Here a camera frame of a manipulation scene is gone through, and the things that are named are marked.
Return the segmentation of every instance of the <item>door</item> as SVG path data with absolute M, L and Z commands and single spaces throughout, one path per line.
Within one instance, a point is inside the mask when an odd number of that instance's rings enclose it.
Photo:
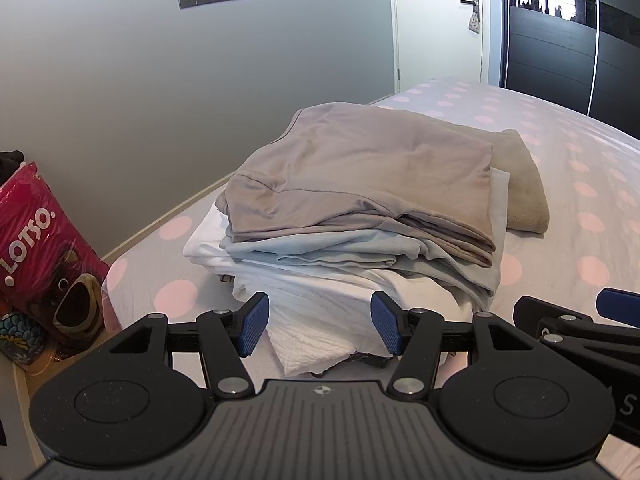
M 400 91 L 440 76 L 480 82 L 482 33 L 469 30 L 473 10 L 460 0 L 396 0 Z

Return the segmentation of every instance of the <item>white textured fabric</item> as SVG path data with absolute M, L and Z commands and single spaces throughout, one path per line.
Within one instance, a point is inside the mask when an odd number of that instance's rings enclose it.
M 470 300 L 459 298 L 459 306 L 449 291 L 424 276 L 235 262 L 220 248 L 227 225 L 227 218 L 212 206 L 187 241 L 184 255 L 217 274 L 235 276 L 237 300 L 246 301 L 256 292 L 269 295 L 267 331 L 287 376 L 322 372 L 354 352 L 388 356 L 370 318 L 369 302 L 376 290 L 384 290 L 405 309 L 428 307 L 447 320 L 470 320 Z

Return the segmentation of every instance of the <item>gray ridged panel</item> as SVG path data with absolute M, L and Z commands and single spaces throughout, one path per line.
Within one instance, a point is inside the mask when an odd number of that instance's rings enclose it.
M 558 472 L 517 472 L 456 448 L 423 404 L 381 394 L 374 382 L 270 381 L 246 401 L 225 402 L 173 454 L 126 471 L 51 462 L 37 480 L 611 478 L 595 462 Z

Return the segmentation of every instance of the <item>polka dot bed sheet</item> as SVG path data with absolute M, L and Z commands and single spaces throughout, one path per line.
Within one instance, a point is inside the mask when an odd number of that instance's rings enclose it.
M 545 186 L 549 229 L 545 235 L 507 232 L 493 312 L 511 320 L 517 299 L 530 295 L 599 320 L 595 298 L 604 286 L 640 290 L 640 141 L 543 100 L 448 78 L 375 105 L 485 130 L 514 128 L 528 146 Z M 212 308 L 240 307 L 229 283 L 182 256 L 218 193 L 192 205 L 112 265 L 103 286 L 108 325 L 126 327 L 151 312 L 187 322 Z M 257 388 L 264 378 L 283 376 L 266 332 L 244 364 Z M 204 385 L 197 356 L 175 355 L 174 366 Z M 441 380 L 456 365 L 449 369 L 445 364 Z M 385 382 L 392 370 L 348 363 L 326 378 Z

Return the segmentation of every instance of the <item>dark sliding wardrobe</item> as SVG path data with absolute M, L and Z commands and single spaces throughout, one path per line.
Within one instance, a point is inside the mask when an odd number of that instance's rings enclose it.
M 504 0 L 503 85 L 640 138 L 640 0 Z

